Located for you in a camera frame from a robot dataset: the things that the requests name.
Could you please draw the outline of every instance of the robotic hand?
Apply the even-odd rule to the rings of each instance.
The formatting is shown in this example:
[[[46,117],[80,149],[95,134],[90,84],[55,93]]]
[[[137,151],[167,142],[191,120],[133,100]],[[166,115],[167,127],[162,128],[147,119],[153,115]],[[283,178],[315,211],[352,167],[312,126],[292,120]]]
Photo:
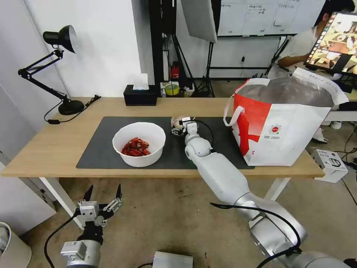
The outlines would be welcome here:
[[[61,255],[67,257],[66,267],[98,267],[100,246],[103,244],[103,227],[107,224],[107,219],[113,217],[123,204],[120,184],[115,199],[109,204],[89,201],[92,191],[93,185],[84,195],[83,201],[78,202],[78,214],[86,223],[83,234],[77,238],[77,241],[65,242],[62,247]]]
[[[318,252],[290,251],[279,256],[279,253],[293,248],[304,241],[307,233],[304,227],[279,203],[255,196],[248,187],[244,175],[222,154],[211,147],[209,141],[199,136],[197,123],[190,117],[182,118],[179,127],[173,126],[174,135],[185,136],[186,156],[197,166],[201,177],[214,194],[224,203],[233,206],[244,206],[239,212],[249,222],[251,236],[262,253],[270,256],[267,260],[277,258],[289,268],[348,268],[343,262]],[[289,226],[277,214],[288,221]]]

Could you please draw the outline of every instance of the black tissue box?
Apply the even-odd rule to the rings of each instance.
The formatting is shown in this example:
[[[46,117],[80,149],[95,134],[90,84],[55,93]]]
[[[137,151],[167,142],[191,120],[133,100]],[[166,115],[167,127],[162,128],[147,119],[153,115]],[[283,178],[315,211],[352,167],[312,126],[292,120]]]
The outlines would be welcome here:
[[[124,99],[127,106],[155,106],[157,100],[156,86],[149,85],[149,90],[133,90],[134,85],[127,85]]]

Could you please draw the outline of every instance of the lamp shade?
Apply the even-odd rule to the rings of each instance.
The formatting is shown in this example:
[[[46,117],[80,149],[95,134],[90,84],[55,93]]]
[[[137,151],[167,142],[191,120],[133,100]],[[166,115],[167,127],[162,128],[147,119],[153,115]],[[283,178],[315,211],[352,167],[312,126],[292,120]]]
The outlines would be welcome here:
[[[78,48],[77,35],[72,25],[64,26],[59,32],[44,32],[43,38],[50,45],[61,45],[75,53]]]

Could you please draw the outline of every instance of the trash can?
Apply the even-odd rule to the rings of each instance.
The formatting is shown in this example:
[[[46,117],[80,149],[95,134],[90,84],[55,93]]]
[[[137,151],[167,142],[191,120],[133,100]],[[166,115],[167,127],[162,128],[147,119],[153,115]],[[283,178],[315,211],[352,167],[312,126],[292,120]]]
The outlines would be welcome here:
[[[9,225],[0,221],[0,227],[9,231],[9,242],[0,256],[0,267],[26,268],[31,259],[31,248],[12,232]]]

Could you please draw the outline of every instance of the lamp arm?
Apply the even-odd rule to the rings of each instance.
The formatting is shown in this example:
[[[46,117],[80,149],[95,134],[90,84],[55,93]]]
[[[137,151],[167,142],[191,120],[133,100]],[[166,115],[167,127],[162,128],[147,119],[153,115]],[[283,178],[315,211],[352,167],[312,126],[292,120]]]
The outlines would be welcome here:
[[[40,62],[44,61],[45,59],[51,57],[51,56],[57,56],[57,58],[45,65],[42,66],[36,66],[37,64],[39,64]],[[43,57],[42,59],[36,61],[35,63],[23,68],[23,69],[19,69],[19,71],[17,72],[19,74],[19,76],[21,76],[22,78],[30,81],[31,83],[35,84],[36,86],[44,89],[45,91],[47,91],[48,93],[51,93],[52,95],[56,96],[57,98],[66,101],[68,100],[67,95],[66,94],[61,94],[58,91],[46,86],[45,84],[42,84],[40,81],[34,79],[32,77],[32,75],[38,73],[39,71],[43,70],[44,68],[54,64],[55,62],[61,60],[63,57],[63,50],[61,49],[56,49],[53,52],[51,52],[50,54],[48,54],[47,56]]]

